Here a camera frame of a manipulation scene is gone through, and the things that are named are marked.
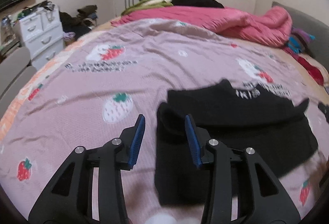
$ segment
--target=pink blanket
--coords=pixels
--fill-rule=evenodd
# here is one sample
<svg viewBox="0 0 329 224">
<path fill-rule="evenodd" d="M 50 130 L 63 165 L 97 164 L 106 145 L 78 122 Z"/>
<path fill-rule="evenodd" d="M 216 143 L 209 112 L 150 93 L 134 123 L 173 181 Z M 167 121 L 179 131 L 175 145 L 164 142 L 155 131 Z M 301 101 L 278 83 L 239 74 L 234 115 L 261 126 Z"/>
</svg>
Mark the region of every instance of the pink blanket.
<svg viewBox="0 0 329 224">
<path fill-rule="evenodd" d="M 216 34 L 240 38 L 262 45 L 281 47 L 289 36 L 292 19 L 289 13 L 281 7 L 273 7 L 263 16 L 251 15 L 233 8 L 197 8 L 197 7 L 167 7 L 135 11 L 123 16 L 119 21 L 113 21 L 113 26 L 119 26 L 141 19 L 171 19 L 179 20 L 206 28 Z"/>
</svg>

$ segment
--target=silver bolt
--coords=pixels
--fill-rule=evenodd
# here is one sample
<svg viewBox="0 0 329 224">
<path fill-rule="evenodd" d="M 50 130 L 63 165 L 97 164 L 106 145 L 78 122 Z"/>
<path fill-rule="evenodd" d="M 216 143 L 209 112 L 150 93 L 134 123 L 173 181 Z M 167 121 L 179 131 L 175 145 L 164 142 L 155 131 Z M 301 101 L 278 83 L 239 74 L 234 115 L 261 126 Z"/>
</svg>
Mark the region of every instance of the silver bolt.
<svg viewBox="0 0 329 224">
<path fill-rule="evenodd" d="M 247 152 L 247 154 L 254 154 L 255 150 L 253 148 L 247 148 L 246 152 Z"/>
<path fill-rule="evenodd" d="M 216 146 L 216 145 L 218 145 L 218 140 L 211 139 L 211 140 L 209 140 L 209 144 L 212 146 Z"/>
<path fill-rule="evenodd" d="M 83 153 L 84 150 L 85 149 L 83 147 L 79 146 L 79 147 L 75 148 L 74 151 L 75 151 L 75 153 Z"/>
<path fill-rule="evenodd" d="M 122 140 L 120 140 L 120 139 L 118 139 L 118 138 L 112 140 L 112 144 L 113 144 L 113 145 L 120 145 L 121 142 L 122 142 Z"/>
</svg>

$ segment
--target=black folded garment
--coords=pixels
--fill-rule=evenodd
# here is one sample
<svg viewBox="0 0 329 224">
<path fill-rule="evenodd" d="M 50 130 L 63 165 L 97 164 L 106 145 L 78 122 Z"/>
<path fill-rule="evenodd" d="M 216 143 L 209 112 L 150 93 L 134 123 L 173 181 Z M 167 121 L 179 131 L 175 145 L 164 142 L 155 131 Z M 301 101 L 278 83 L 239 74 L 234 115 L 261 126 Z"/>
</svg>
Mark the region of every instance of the black folded garment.
<svg viewBox="0 0 329 224">
<path fill-rule="evenodd" d="M 157 112 L 155 186 L 161 205 L 204 203 L 209 172 L 192 162 L 184 120 L 192 114 L 198 127 L 228 147 L 254 148 L 281 177 L 309 159 L 318 144 L 305 117 L 309 100 L 292 102 L 257 85 L 251 91 L 233 89 L 228 80 L 191 91 L 168 91 Z M 233 194 L 237 178 L 232 172 Z"/>
<path fill-rule="evenodd" d="M 220 8 L 224 6 L 216 0 L 172 0 L 174 6 L 204 7 L 204 8 Z"/>
</svg>

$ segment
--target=bed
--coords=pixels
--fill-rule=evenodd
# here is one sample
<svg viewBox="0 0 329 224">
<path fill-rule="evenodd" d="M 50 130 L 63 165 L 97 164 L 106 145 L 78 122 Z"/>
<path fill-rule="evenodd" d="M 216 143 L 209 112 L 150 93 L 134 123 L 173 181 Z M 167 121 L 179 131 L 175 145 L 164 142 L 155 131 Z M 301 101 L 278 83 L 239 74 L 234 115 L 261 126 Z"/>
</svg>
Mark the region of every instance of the bed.
<svg viewBox="0 0 329 224">
<path fill-rule="evenodd" d="M 178 41 L 178 48 L 165 46 L 172 40 Z M 200 43 L 205 44 L 204 48 L 199 47 Z M 113 52 L 99 59 L 102 45 L 108 44 Z M 288 90 L 283 95 L 288 95 L 294 104 L 310 98 L 306 116 L 319 150 L 280 179 L 304 217 L 320 196 L 319 182 L 326 172 L 329 125 L 317 106 L 320 101 L 329 104 L 329 95 L 281 49 L 218 36 L 176 20 L 143 19 L 115 28 L 108 22 L 68 46 L 39 70 L 0 122 L 1 186 L 27 218 L 42 189 L 76 146 L 100 147 L 132 126 L 138 114 L 143 113 L 146 131 L 138 163 L 133 171 L 122 172 L 129 218 L 133 224 L 200 223 L 203 206 L 161 207 L 158 202 L 154 187 L 156 110 L 166 100 L 168 89 L 205 87 L 221 78 L 228 78 L 236 88 L 242 87 L 243 82 L 262 80 L 251 78 L 238 64 L 231 67 L 241 58 L 266 70 L 276 84 Z M 111 61 L 112 67 L 86 66 L 86 62 L 102 60 Z M 311 61 L 323 70 L 328 83 L 325 69 Z M 120 96 L 124 100 L 119 109 L 113 104 L 117 94 L 124 94 Z M 93 218 L 98 218 L 97 199 L 93 200 Z M 232 219 L 235 218 L 233 199 Z"/>
</svg>

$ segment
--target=cabinet handle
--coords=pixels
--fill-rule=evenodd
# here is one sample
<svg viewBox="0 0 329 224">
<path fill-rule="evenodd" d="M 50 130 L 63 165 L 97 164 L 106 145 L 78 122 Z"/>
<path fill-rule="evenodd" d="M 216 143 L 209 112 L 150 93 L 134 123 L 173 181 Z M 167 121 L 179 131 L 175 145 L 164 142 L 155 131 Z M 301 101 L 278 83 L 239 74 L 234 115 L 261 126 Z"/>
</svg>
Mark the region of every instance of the cabinet handle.
<svg viewBox="0 0 329 224">
<path fill-rule="evenodd" d="M 46 57 L 46 59 L 50 61 L 53 57 L 55 57 L 55 55 L 56 55 L 56 51 L 54 51 L 53 54 L 51 54 L 49 57 Z"/>
<path fill-rule="evenodd" d="M 48 37 L 47 41 L 42 40 L 41 42 L 42 42 L 42 44 L 46 45 L 50 42 L 50 40 L 51 40 L 51 36 Z"/>
<path fill-rule="evenodd" d="M 33 27 L 30 27 L 29 29 L 27 29 L 29 32 L 32 32 L 34 31 L 34 29 L 36 28 L 37 26 L 33 26 Z"/>
</svg>

